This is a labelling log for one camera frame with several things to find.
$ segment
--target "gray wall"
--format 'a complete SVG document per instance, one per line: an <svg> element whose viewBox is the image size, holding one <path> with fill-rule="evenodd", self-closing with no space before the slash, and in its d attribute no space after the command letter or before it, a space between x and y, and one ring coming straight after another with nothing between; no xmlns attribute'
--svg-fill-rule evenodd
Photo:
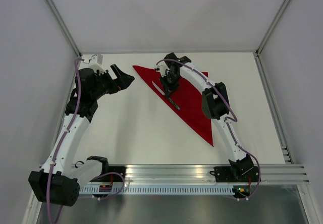
<svg viewBox="0 0 323 224"><path fill-rule="evenodd" d="M323 0L293 0L261 54L294 160L323 210Z"/></svg>
<svg viewBox="0 0 323 224"><path fill-rule="evenodd" d="M86 54L256 49L283 0L54 1Z"/></svg>
<svg viewBox="0 0 323 224"><path fill-rule="evenodd" d="M20 223L28 176L45 160L73 74L73 55L43 0L0 0L1 223Z"/></svg>

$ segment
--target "red triangle cloth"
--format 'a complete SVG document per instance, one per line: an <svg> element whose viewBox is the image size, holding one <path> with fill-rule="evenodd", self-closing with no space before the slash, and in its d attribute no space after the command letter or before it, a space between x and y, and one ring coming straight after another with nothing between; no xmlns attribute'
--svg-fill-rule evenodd
<svg viewBox="0 0 323 224"><path fill-rule="evenodd" d="M180 78L180 87L171 95L171 99L177 104L177 110L152 84L154 82L161 90L163 86L159 81L160 73L154 69L141 66L133 66L145 83L198 135L213 146L211 120L202 112L202 96L200 92L186 79Z"/></svg>

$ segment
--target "metal frame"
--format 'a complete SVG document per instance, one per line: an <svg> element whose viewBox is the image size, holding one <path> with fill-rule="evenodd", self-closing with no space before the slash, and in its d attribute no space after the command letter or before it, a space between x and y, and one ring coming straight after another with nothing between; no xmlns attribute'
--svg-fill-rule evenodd
<svg viewBox="0 0 323 224"><path fill-rule="evenodd" d="M59 11L57 10L53 0L45 0L46 4L53 13L58 25L60 26L62 33L66 40L70 44L76 56L81 56L71 33L69 32L66 24L64 23ZM270 111L273 117L274 125L279 137L280 144L282 146L282 152L284 154L286 164L261 164L261 185L297 185L300 193L300 199L303 203L308 221L312 223L322 223L319 215L319 209L315 202L314 195L311 194L311 188L309 180L306 175L304 166L301 164L293 164L288 149L286 132L283 127L279 111L276 106L275 98L269 85L265 68L261 61L260 53L263 51L266 43L272 35L275 27L281 20L286 8L290 4L291 0L284 0L278 9L273 21L271 22L266 34L264 35L257 50L247 50L254 54L256 65L258 67L260 79L267 97L267 101L270 107ZM66 96L68 99L71 90L74 87L74 77L71 79L71 87ZM60 129L61 122L57 126L57 134ZM200 186L201 188L210 186L223 186L223 183L218 184L215 182L213 176L209 174L209 171L213 170L215 166L224 166L221 164L207 164L207 165L127 165L126 166L126 183L131 186ZM100 183L90 183L91 186L98 185ZM226 183L225 186L230 187L236 183ZM33 194L30 198L27 211L24 217L23 223L36 223L36 217L40 210L40 202L38 202Z"/></svg>
<svg viewBox="0 0 323 224"><path fill-rule="evenodd" d="M78 49L69 29L67 28L64 20L62 19L62 16L60 15L55 3L53 0L45 0L48 8L50 9L50 11L52 12L54 18L57 21L57 24L59 25L59 27L62 30L63 35L65 36L65 39L67 40L67 42L70 44L71 48L73 49L75 55L77 57L81 56L81 52Z"/></svg>
<svg viewBox="0 0 323 224"><path fill-rule="evenodd" d="M255 49L241 49L241 50L174 50L176 53L192 53L192 52L255 52ZM169 50L133 50L133 51L84 51L85 54L132 54L132 53L166 53L168 54Z"/></svg>
<svg viewBox="0 0 323 224"><path fill-rule="evenodd" d="M288 5L290 4L291 0L284 0L281 4L281 6L279 7L273 21L271 22L267 32L265 33L258 49L256 50L257 54L259 55L262 50L264 49L264 47L266 46L270 36L272 35L274 29L276 28L277 24L279 23L279 21L281 20L283 14L286 11L286 8L288 7Z"/></svg>

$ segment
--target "white robotic arm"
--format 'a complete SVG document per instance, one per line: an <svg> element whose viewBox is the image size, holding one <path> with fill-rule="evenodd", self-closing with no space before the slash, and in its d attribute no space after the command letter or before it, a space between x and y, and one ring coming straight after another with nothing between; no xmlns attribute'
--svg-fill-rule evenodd
<svg viewBox="0 0 323 224"><path fill-rule="evenodd" d="M46 202L46 185L50 175L50 203L72 206L84 185L108 172L107 159L98 156L91 156L80 167L72 168L80 140L98 108L97 100L105 94L114 94L128 88L134 80L134 77L123 73L116 65L111 65L117 76L116 79L112 79L101 62L102 56L96 54L85 62L88 64L87 68L79 70L80 82L75 78L77 87L72 91L66 106L63 127L55 146L41 170L32 171L29 176L28 181L38 201ZM78 94L79 91L79 84L81 95L75 97L75 93Z"/></svg>
<svg viewBox="0 0 323 224"><path fill-rule="evenodd" d="M186 63L185 65L197 70L197 68L194 66L193 63ZM191 69L189 69L187 67L180 67L180 75L182 78L188 80L188 82L190 82L201 94L203 93L203 91L205 89L211 89L211 86L203 78L201 78L196 72L192 71ZM209 80L208 77L205 76L205 78L212 85L216 85L216 83L212 80ZM231 136L230 130L226 124L226 120L225 120L226 116L227 115L225 114L225 115L221 116L219 120L211 119L211 121L217 127L225 145L227 146L229 156L230 156L229 159L231 161L242 160L246 156L246 154L244 152L242 152L237 147L237 144L234 142L234 140ZM231 126L231 130L235 136L235 139L238 141L239 145L241 145L233 126Z"/></svg>
<svg viewBox="0 0 323 224"><path fill-rule="evenodd" d="M174 53L160 60L155 70L161 74L159 80L163 85L165 97L170 102L170 96L178 89L178 80L181 77L188 80L202 94L202 111L220 132L229 153L230 171L234 178L237 181L245 181L249 175L257 175L257 170L250 171L254 168L253 161L250 154L246 154L247 151L242 148L230 120L232 118L229 117L229 99L224 83L208 79L197 70L188 57L177 58Z"/></svg>

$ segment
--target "purple cable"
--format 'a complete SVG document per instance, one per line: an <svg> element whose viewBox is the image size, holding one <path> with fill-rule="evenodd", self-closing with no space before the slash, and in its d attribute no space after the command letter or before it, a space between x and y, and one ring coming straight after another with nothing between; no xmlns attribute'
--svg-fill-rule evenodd
<svg viewBox="0 0 323 224"><path fill-rule="evenodd" d="M125 178L123 178L123 176L122 176L120 173L117 173L117 172L109 172L109 173L105 173L105 174L103 174L103 175L100 175L100 176L95 177L95 178L94 178L94 179L92 179L91 181L96 180L96 179L99 179L99 178L102 178L102 177L107 176L107 175L118 175L118 176L122 179L122 186L121 186L120 190L119 190L116 194L113 194L113 195L111 195L111 196L101 197L101 198L100 198L100 200L107 200L107 199L111 199L111 198L113 198L113 197L115 197L115 196L119 195L119 194L123 191L123 189L124 189L124 187L125 187L125 183L126 183L126 182L125 182ZM88 199L88 198L92 198L92 197L91 197L91 196L82 196L82 197L79 197L78 199Z"/></svg>
<svg viewBox="0 0 323 224"><path fill-rule="evenodd" d="M80 101L81 101L81 80L80 80L80 74L79 74L79 71L78 71L78 68L77 68L77 62L78 61L84 61L84 59L75 59L74 60L74 68L75 68L76 77L77 77L77 83L78 83L78 93L77 93L76 108L75 108L73 117L72 117L70 123L67 126L68 131L71 128L71 126L72 126L72 124L73 124L73 122L74 122L74 120L76 118L76 114L77 114L77 111L79 109L79 105L80 105ZM55 152L54 152L54 154L52 156L52 159L51 159L53 162L55 162L55 160L56 160L57 154L59 152L59 149L60 149L60 147L62 145L62 142L64 141L64 138L65 138L66 135L67 135L67 132L64 132L62 137L60 138L58 144L57 144L57 147L56 147ZM53 221L52 216L51 216L51 211L50 211L50 184L51 184L51 177L52 177L53 169L54 169L54 165L51 165L50 168L49 168L48 180L47 180L47 188L46 188L46 206L47 206L47 214L48 214L49 222L51 224L56 224L57 221L60 218L63 206L62 205L60 206L59 211L57 213L57 217L56 217L55 221Z"/></svg>
<svg viewBox="0 0 323 224"><path fill-rule="evenodd" d="M186 64L184 64L184 63L182 63L182 62L180 62L180 61L178 61L178 60L175 60L175 59L162 59L162 60L159 60L157 63L156 63L156 65L158 65L159 63L161 63L161 62L165 62L165 61L171 61L171 62L175 62L175 63L178 63L178 64L180 64L180 65L182 65L182 66L184 66L184 67L186 67L186 68L188 68L188 69L190 69L190 70L192 70L192 71L194 71L195 73L197 73L205 82L207 82L207 78L201 73L201 72L199 72L199 71L197 71L195 68L191 68L190 66L188 66L188 65L186 65ZM255 187L255 189L254 189L254 191L249 195L249 197L251 197L251 196L253 196L253 194L256 192L256 190L258 189L258 187L259 187L259 184L260 184L260 177L261 177L261 173L260 173L260 164L259 164L259 161L258 161L258 159L253 155L253 154L251 154L250 152L248 152L247 150L245 150L245 149L243 149L243 147L241 147L240 145L238 145L238 141L237 141L237 139L235 138L235 136L234 136L234 134L233 134L233 132L232 132L232 129L231 129L231 127L230 127L230 124L229 124L229 122L228 122L228 120L232 120L233 122L237 122L238 121L238 118L236 117L236 115L234 114L234 112L233 112L233 110L231 109L231 107L229 106L229 104L227 103L227 101L224 99L224 97L220 94L220 92L217 90L217 88L214 86L214 85L212 85L210 82L207 82L207 84L209 85L209 86L211 86L214 90L215 90L215 92L217 93L217 95L221 98L221 100L223 101L223 103L226 105L226 107L228 108L228 110L231 112L231 114L232 114L232 116L233 116L233 118L232 117L225 117L225 121L226 121L226 123L227 123L227 126L228 126L228 128L229 128L229 131L230 131L230 134L231 134L231 136L232 136L232 138L233 138L233 141L235 142L235 144L236 144L236 146L241 150L241 151L243 151L243 152L245 152L246 154L249 154L255 161L256 161L256 163L257 163L257 167L258 167L258 172L259 172L259 178L258 178L258 182L257 182L257 185L256 185L256 187Z"/></svg>

